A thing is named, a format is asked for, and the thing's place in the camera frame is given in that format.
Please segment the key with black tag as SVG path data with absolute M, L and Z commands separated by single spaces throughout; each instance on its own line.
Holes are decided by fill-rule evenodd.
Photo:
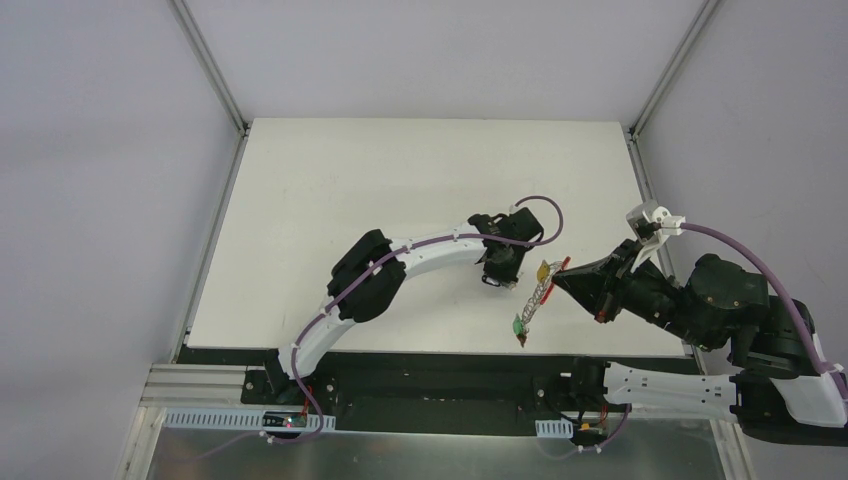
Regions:
M 488 275 L 483 275 L 481 277 L 481 281 L 484 284 L 492 286 L 492 287 L 506 288 L 506 289 L 510 289 L 510 290 L 514 289 L 517 285 L 517 283 L 515 281 L 499 280 L 499 279 L 496 279 L 494 277 L 490 277 Z

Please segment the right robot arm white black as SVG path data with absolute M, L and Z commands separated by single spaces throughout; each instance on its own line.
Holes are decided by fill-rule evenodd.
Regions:
M 783 302 L 766 277 L 714 254 L 702 256 L 679 283 L 640 245 L 622 242 L 609 256 L 554 274 L 601 324 L 629 312 L 705 352 L 729 349 L 733 375 L 685 375 L 582 358 L 567 386 L 583 410 L 605 401 L 700 413 L 739 425 L 749 437 L 776 444 L 843 447 L 847 406 L 837 377 L 814 368 L 815 337 L 806 305 Z

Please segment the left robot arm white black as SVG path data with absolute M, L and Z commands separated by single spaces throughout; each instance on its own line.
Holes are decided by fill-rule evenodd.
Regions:
M 268 352 L 266 389 L 281 404 L 297 402 L 305 378 L 352 327 L 384 314 L 407 281 L 436 270 L 479 265 L 495 287 L 518 281 L 526 254 L 550 242 L 526 207 L 508 213 L 474 214 L 447 230 L 419 237 L 366 232 L 334 265 L 326 294 L 313 318 L 292 339 Z

